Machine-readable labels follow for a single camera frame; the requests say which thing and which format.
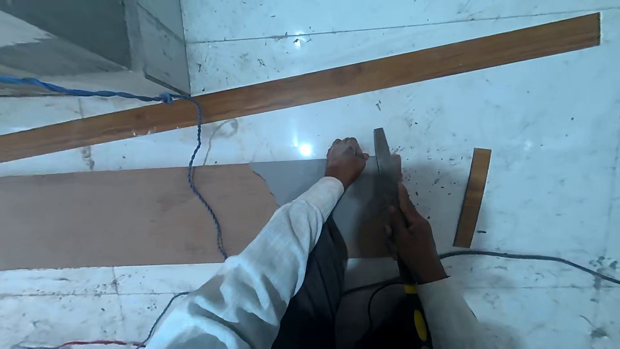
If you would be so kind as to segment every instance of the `small wooden piece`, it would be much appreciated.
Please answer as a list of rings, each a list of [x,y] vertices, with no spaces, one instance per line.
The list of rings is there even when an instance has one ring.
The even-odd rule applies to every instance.
[[[391,88],[600,44],[600,14],[451,43],[266,83],[204,94],[204,123]],[[188,101],[78,119],[0,135],[0,162],[196,124]]]
[[[490,161],[491,149],[474,149],[467,189],[465,190],[465,198],[461,208],[461,216],[459,217],[459,224],[456,227],[456,236],[454,237],[453,246],[455,247],[469,248],[471,246],[471,240],[476,230],[476,222],[478,221],[478,213],[482,204],[484,186],[487,182]]]

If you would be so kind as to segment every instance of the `dark trousers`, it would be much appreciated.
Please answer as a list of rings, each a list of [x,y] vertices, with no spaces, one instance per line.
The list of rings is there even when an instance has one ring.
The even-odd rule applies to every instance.
[[[308,256],[306,277],[286,308],[272,349],[335,348],[346,260],[346,245],[330,216]]]
[[[306,277],[280,322],[272,349],[334,349],[335,320],[343,293],[347,246],[331,216],[308,256]],[[420,313],[422,323],[416,321]],[[393,315],[355,345],[356,348],[432,348],[417,294],[408,294]],[[428,336],[420,338],[420,331]]]

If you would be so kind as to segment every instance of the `wooden plank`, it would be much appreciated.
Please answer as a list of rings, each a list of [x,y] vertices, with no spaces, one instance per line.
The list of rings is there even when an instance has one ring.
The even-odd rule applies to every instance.
[[[474,149],[467,189],[465,190],[465,198],[461,208],[461,216],[459,217],[459,224],[456,227],[456,235],[454,236],[453,246],[455,247],[469,248],[471,246],[471,240],[476,230],[476,222],[478,221],[478,213],[482,205],[482,195],[487,182],[490,161],[491,149]]]
[[[199,166],[229,255],[278,208],[247,164]],[[0,178],[0,270],[221,262],[216,230],[187,168]]]
[[[600,44],[600,14],[196,97],[204,122],[300,106]],[[193,126],[192,103],[156,104],[0,136],[0,162]]]

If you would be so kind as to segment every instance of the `white shirt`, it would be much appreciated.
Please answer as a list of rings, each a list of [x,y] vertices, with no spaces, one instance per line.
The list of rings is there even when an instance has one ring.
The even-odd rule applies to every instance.
[[[270,348],[343,193],[339,180],[324,177],[279,208],[243,252],[164,316],[147,348]],[[477,348],[478,321],[449,279],[417,290],[435,348]]]

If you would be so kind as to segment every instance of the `white marble floor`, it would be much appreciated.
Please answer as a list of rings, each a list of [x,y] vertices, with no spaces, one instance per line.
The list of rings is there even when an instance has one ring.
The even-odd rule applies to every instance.
[[[192,93],[243,86],[595,11],[601,46],[205,126],[201,163],[320,158],[384,127],[405,184],[451,250],[474,147],[493,150],[474,248],[560,256],[620,278],[620,3],[617,0],[182,0]],[[0,134],[138,106],[0,99]],[[309,155],[299,146],[311,147]],[[195,128],[0,163],[0,175],[185,166]],[[618,348],[620,288],[564,265],[445,260],[497,348]],[[218,265],[0,272],[0,348],[142,340],[175,292]],[[351,285],[389,278],[355,260]],[[351,303],[362,301],[351,298]],[[345,327],[364,325],[359,316]]]

